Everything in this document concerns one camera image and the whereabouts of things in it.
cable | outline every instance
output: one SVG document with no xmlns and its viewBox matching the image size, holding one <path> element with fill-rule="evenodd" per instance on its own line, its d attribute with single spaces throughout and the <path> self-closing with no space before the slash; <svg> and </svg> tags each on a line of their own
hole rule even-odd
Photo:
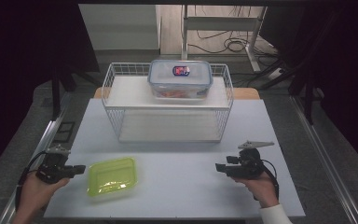
<svg viewBox="0 0 358 224">
<path fill-rule="evenodd" d="M 231 76 L 256 76 L 255 73 L 230 73 Z M 236 80 L 234 81 L 234 78 L 231 77 L 231 80 L 233 80 L 232 82 L 232 86 L 234 88 L 239 88 L 241 87 L 246 81 L 249 81 L 250 78 L 243 78 L 240 80 Z"/>
<path fill-rule="evenodd" d="M 279 200 L 279 183 L 278 183 L 278 179 L 277 179 L 277 171 L 276 171 L 274 165 L 272 165 L 271 162 L 269 162 L 269 161 L 266 161 L 266 162 L 268 162 L 272 166 L 272 168 L 274 169 L 275 176 L 272 174 L 272 172 L 269 170 L 269 168 L 267 168 L 266 165 L 264 165 L 264 164 L 263 164 L 263 171 L 266 172 L 266 174 L 271 179 L 272 185 L 275 188 L 275 195 L 277 196 L 277 199 Z"/>
<path fill-rule="evenodd" d="M 195 9 L 195 15 L 197 16 L 197 6 L 194 6 L 194 9 Z M 206 15 L 206 12 L 204 11 L 203 7 L 201 8 L 204 15 Z M 184 10 L 184 6 L 182 6 L 181 8 L 181 17 L 183 18 L 183 10 Z M 252 8 L 249 7 L 249 10 L 248 10 L 248 17 L 250 17 L 250 14 L 251 14 L 251 10 Z M 240 14 L 244 14 L 244 10 L 242 7 L 237 7 L 235 6 L 228 14 L 229 15 L 233 15 L 237 17 L 240 16 Z M 249 44 L 249 32 L 246 32 L 246 39 L 244 38 L 241 38 L 241 33 L 238 32 L 238 35 L 233 37 L 233 31 L 225 31 L 225 32 L 221 32 L 221 33 L 218 33 L 216 35 L 210 35 L 210 36 L 200 36 L 200 33 L 199 31 L 197 30 L 197 34 L 198 34 L 198 37 L 200 39 L 209 39 L 209 38 L 213 38 L 213 37 L 216 37 L 216 36 L 219 36 L 219 35 L 224 35 L 224 34 L 228 34 L 229 33 L 229 37 L 224 41 L 223 45 L 224 45 L 224 48 L 221 49 L 221 50 L 218 50 L 218 51 L 211 51 L 211 50 L 207 50 L 207 49 L 204 49 L 198 45 L 193 45 L 193 44 L 187 44 L 189 47 L 193 47 L 193 48 L 197 48 L 197 49 L 200 49 L 202 51 L 205 51 L 207 53 L 211 53 L 211 54 L 218 54 L 218 53 L 222 53 L 222 52 L 225 52 L 226 50 L 229 50 L 231 52 L 234 52 L 234 53 L 240 53 L 240 52 L 243 52 L 245 49 L 246 49 L 246 46 Z M 182 38 L 184 37 L 184 34 L 183 34 L 183 20 L 181 20 L 181 34 L 182 34 Z M 249 87 L 250 84 L 252 82 L 254 82 L 255 80 L 261 78 L 262 76 L 265 76 L 267 75 L 272 68 L 276 68 L 277 65 L 281 64 L 282 61 L 281 61 L 281 57 L 278 55 L 278 54 L 274 54 L 274 53 L 266 53 L 266 52 L 263 52 L 262 50 L 254 47 L 253 49 L 254 53 L 255 53 L 255 57 L 257 58 L 257 61 L 266 66 L 267 68 L 265 70 L 263 70 L 262 72 L 258 73 L 258 74 L 255 74 L 256 77 L 253 77 L 251 79 L 243 79 L 243 80 L 239 80 L 237 82 L 234 82 L 233 84 L 236 85 L 236 84 L 239 84 L 239 87 L 242 86 L 246 81 L 248 82 L 246 87 Z M 271 64 L 267 64 L 267 63 L 264 63 L 262 61 L 262 59 L 264 58 L 276 58 L 277 61 L 275 61 L 274 63 L 271 63 Z"/>
<path fill-rule="evenodd" d="M 269 163 L 269 165 L 271 165 L 272 169 L 274 169 L 274 176 L 275 176 L 275 178 L 277 178 L 277 170 L 275 169 L 275 166 L 270 161 L 266 161 L 266 160 L 261 160 L 261 161 L 265 161 L 265 162 Z"/>
<path fill-rule="evenodd" d="M 17 211 L 17 209 L 19 208 L 19 205 L 20 205 L 22 186 L 24 185 L 24 182 L 27 179 L 27 175 L 30 172 L 31 166 L 34 163 L 34 161 L 36 161 L 36 159 L 39 156 L 43 155 L 43 154 L 47 154 L 47 152 L 46 151 L 41 151 L 41 152 L 37 153 L 31 159 L 31 161 L 28 163 L 27 167 L 25 167 L 24 170 L 22 171 L 21 177 L 20 177 L 19 182 L 17 183 L 17 187 L 16 187 L 16 196 L 15 196 L 15 208 L 16 208 L 16 211 Z"/>
</svg>

wire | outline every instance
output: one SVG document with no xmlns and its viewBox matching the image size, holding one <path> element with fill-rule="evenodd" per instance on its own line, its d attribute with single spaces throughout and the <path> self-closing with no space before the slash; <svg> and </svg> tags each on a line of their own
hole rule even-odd
<svg viewBox="0 0 358 224">
<path fill-rule="evenodd" d="M 194 6 L 194 9 L 195 9 L 195 15 L 197 16 L 197 6 Z M 203 6 L 201 7 L 201 10 L 204 13 L 204 15 L 206 15 L 206 12 L 205 12 Z M 251 10 L 252 10 L 252 8 L 249 7 L 249 10 L 247 13 L 248 17 L 250 17 Z M 183 18 L 183 13 L 184 13 L 183 11 L 184 11 L 184 6 L 182 6 L 182 8 L 181 8 L 181 17 L 182 18 Z M 242 14 L 244 14 L 243 7 L 234 6 L 232 8 L 232 10 L 228 13 L 228 16 L 232 15 L 232 16 L 239 17 L 241 15 L 241 12 L 242 12 Z M 218 33 L 216 35 L 200 36 L 200 33 L 197 30 L 197 35 L 198 35 L 199 39 L 202 39 L 202 40 L 217 37 L 219 35 L 224 35 L 224 34 L 228 34 L 228 33 L 229 33 L 229 37 L 224 41 L 224 43 L 223 43 L 224 48 L 221 50 L 211 51 L 208 49 L 204 49 L 198 45 L 193 45 L 193 44 L 187 44 L 187 45 L 189 47 L 200 49 L 204 52 L 211 53 L 211 54 L 223 53 L 227 50 L 234 52 L 234 53 L 243 52 L 246 49 L 246 46 L 249 44 L 249 32 L 246 32 L 246 39 L 244 39 L 241 37 L 245 36 L 245 35 L 241 35 L 240 32 L 238 32 L 237 36 L 233 36 L 233 33 L 234 33 L 233 31 L 225 31 L 225 32 Z M 182 34 L 182 38 L 183 38 L 184 37 L 183 20 L 181 20 L 181 34 Z M 246 79 L 242 79 L 242 80 L 233 82 L 233 85 L 238 85 L 238 87 L 241 87 L 245 82 L 247 82 L 246 87 L 250 87 L 252 82 L 267 75 L 273 68 L 276 68 L 278 65 L 280 65 L 282 63 L 281 57 L 277 53 L 266 53 L 256 47 L 253 48 L 253 51 L 254 51 L 255 57 L 257 58 L 257 61 L 260 64 L 266 66 L 266 68 L 262 72 L 257 73 L 257 74 L 246 74 L 246 75 L 255 75 L 255 77 L 250 78 L 250 79 L 246 78 Z M 277 60 L 274 63 L 265 63 L 265 62 L 263 62 L 263 59 L 266 59 L 266 58 L 272 58 L 272 59 L 276 58 Z"/>
<path fill-rule="evenodd" d="M 277 178 L 277 170 L 275 169 L 275 166 L 272 165 L 272 163 L 270 161 L 266 161 L 266 160 L 261 160 L 261 161 L 265 161 L 265 162 L 269 163 L 269 165 L 271 165 L 272 169 L 274 170 L 274 176 L 275 176 L 275 178 Z"/>
<path fill-rule="evenodd" d="M 231 76 L 255 76 L 255 73 L 230 73 Z M 241 87 L 246 81 L 249 81 L 249 78 L 243 78 L 237 81 L 232 82 L 232 86 L 234 88 Z"/>
<path fill-rule="evenodd" d="M 22 171 L 22 174 L 20 176 L 20 179 L 17 183 L 17 187 L 16 187 L 16 196 L 15 196 L 15 208 L 16 210 L 19 208 L 20 205 L 20 199 L 21 199 L 21 192 L 22 192 L 22 186 L 24 185 L 24 182 L 27 178 L 27 175 L 30 173 L 30 169 L 31 166 L 33 165 L 34 161 L 36 161 L 37 158 L 39 158 L 39 156 L 43 155 L 43 154 L 47 154 L 46 151 L 41 151 L 39 153 L 37 153 L 32 159 L 31 161 L 28 163 L 28 165 L 24 168 L 24 170 Z"/>
</svg>

label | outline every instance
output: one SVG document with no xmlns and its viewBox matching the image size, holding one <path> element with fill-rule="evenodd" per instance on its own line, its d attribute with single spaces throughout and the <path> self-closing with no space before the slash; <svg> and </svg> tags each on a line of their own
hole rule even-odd
<svg viewBox="0 0 358 224">
<path fill-rule="evenodd" d="M 188 77 L 190 75 L 190 68 L 187 66 L 175 66 L 172 72 L 176 77 Z"/>
</svg>

person's arm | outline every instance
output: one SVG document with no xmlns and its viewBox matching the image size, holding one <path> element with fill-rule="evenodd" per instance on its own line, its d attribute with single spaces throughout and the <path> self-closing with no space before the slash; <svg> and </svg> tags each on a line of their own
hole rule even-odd
<svg viewBox="0 0 358 224">
<path fill-rule="evenodd" d="M 50 185 L 37 178 L 35 172 L 28 174 L 22 186 L 20 205 L 12 224 L 31 223 L 37 211 L 48 203 L 54 192 L 68 182 L 69 178 L 64 178 Z"/>
<path fill-rule="evenodd" d="M 241 179 L 232 177 L 235 182 L 244 184 L 260 202 L 260 215 L 264 224 L 292 223 L 287 217 L 275 194 L 271 179 L 263 173 L 257 179 Z"/>
</svg>

white table surface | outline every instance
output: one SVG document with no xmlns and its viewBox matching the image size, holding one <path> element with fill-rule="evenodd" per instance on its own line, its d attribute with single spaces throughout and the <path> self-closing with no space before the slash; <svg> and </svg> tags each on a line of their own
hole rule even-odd
<svg viewBox="0 0 358 224">
<path fill-rule="evenodd" d="M 136 160 L 133 189 L 90 197 L 88 169 L 52 197 L 45 217 L 112 219 L 230 219 L 259 217 L 259 203 L 247 188 L 215 170 L 226 156 L 238 156 L 246 140 L 274 164 L 280 202 L 289 217 L 305 216 L 262 100 L 235 100 L 220 143 L 119 143 L 100 99 L 91 99 L 67 165 L 122 157 Z"/>
</svg>

